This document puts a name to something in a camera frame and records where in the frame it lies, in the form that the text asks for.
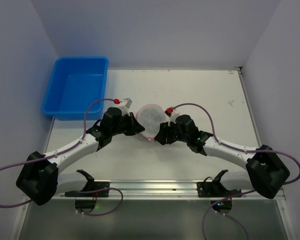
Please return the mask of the white mesh laundry bag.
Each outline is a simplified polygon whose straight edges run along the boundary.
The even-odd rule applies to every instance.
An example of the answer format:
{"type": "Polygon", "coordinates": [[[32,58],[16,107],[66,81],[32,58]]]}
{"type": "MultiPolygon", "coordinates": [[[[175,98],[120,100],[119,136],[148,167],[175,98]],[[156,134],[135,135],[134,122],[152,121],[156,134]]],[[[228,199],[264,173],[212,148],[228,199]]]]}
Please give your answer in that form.
{"type": "Polygon", "coordinates": [[[135,116],[137,122],[144,127],[144,131],[136,137],[145,142],[154,142],[155,136],[160,131],[160,124],[167,121],[166,114],[157,104],[144,105],[135,116]]]}

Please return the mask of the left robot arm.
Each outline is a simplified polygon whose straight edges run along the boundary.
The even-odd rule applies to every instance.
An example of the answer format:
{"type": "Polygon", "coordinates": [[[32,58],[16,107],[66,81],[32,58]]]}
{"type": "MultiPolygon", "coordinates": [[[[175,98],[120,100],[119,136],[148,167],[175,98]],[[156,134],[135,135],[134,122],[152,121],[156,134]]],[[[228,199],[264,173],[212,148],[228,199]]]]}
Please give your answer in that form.
{"type": "Polygon", "coordinates": [[[79,139],[52,152],[31,153],[16,180],[16,186],[38,206],[46,204],[57,194],[72,192],[76,196],[92,195],[97,188],[90,174],[81,169],[74,173],[63,171],[83,157],[104,148],[114,136],[134,136],[144,130],[132,112],[123,113],[118,107],[110,107],[102,119],[79,139]]]}

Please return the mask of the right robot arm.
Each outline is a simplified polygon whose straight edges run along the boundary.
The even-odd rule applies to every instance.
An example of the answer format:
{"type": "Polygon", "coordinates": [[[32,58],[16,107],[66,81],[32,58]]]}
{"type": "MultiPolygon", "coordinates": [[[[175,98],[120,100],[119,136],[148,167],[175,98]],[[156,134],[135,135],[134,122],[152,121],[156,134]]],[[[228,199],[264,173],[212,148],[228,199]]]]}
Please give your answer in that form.
{"type": "Polygon", "coordinates": [[[269,146],[229,147],[228,142],[219,143],[213,134],[199,130],[186,114],[178,116],[175,122],[161,123],[154,139],[161,145],[183,142],[196,154],[216,157],[241,167],[241,171],[226,171],[220,177],[220,184],[228,191],[255,190],[261,196],[273,199],[290,176],[288,168],[269,146]]]}

